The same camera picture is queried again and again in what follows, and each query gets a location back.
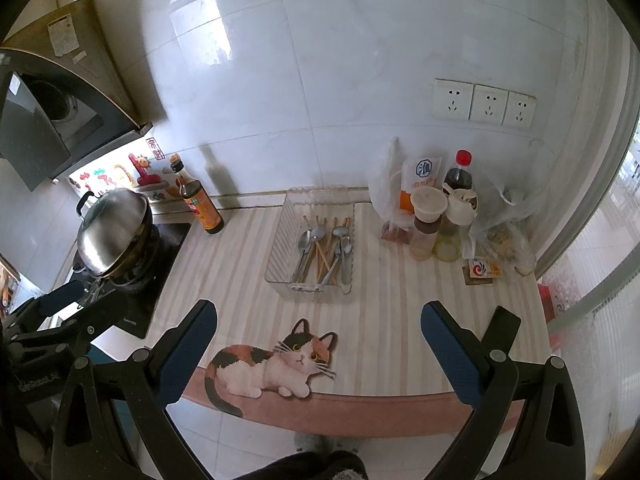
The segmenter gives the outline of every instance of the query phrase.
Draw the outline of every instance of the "cat tail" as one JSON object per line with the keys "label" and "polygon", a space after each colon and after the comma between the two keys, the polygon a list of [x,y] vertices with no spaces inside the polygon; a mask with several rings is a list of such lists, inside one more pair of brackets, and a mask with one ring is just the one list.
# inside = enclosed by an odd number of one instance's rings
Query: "cat tail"
{"label": "cat tail", "polygon": [[229,404],[225,399],[220,397],[218,391],[216,390],[216,371],[218,370],[218,365],[215,362],[211,361],[209,366],[207,366],[207,371],[204,376],[204,389],[207,393],[207,397],[211,403],[219,409],[221,412],[228,413],[229,415],[235,415],[239,417],[243,417],[242,411],[240,408]]}

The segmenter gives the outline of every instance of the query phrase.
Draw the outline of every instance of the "calico cat illustration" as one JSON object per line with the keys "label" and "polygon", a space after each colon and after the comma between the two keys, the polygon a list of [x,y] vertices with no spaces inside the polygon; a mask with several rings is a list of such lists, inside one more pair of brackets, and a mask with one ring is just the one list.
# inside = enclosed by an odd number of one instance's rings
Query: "calico cat illustration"
{"label": "calico cat illustration", "polygon": [[249,345],[231,345],[219,351],[207,367],[205,389],[214,406],[233,415],[240,410],[218,395],[214,380],[224,384],[231,394],[260,397],[263,390],[274,390],[283,397],[306,397],[308,378],[324,374],[334,378],[329,361],[335,343],[335,332],[317,337],[309,332],[309,322],[300,319],[284,341],[273,351]]}

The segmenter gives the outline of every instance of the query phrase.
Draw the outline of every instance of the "cat face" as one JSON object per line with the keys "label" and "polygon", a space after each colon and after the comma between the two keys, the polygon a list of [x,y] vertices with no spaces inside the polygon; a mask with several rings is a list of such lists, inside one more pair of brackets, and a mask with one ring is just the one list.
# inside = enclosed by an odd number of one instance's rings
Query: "cat face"
{"label": "cat face", "polygon": [[275,350],[287,365],[302,374],[322,373],[333,378],[335,373],[329,370],[329,360],[337,337],[335,332],[317,337],[309,333],[309,322],[301,319],[284,341],[278,341]]}

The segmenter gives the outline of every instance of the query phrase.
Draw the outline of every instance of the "electrical outlet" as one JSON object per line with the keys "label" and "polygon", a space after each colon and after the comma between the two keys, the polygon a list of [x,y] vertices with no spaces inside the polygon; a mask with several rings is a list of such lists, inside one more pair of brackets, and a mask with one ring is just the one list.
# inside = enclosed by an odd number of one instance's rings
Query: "electrical outlet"
{"label": "electrical outlet", "polygon": [[507,111],[504,114],[502,125],[528,130],[533,121],[533,113],[536,111],[537,102],[537,99],[533,96],[509,92]]}
{"label": "electrical outlet", "polygon": [[471,83],[436,79],[433,85],[433,115],[466,121],[473,95],[474,86]]}
{"label": "electrical outlet", "polygon": [[471,102],[469,120],[478,123],[502,124],[508,94],[502,88],[474,86],[474,98]]}

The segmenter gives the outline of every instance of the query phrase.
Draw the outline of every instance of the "red bottle cap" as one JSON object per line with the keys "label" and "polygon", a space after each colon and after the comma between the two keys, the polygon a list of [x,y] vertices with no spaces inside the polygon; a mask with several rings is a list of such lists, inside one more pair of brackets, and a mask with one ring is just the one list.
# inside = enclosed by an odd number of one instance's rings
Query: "red bottle cap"
{"label": "red bottle cap", "polygon": [[456,153],[456,164],[460,166],[468,166],[471,164],[471,153],[467,150],[458,150]]}

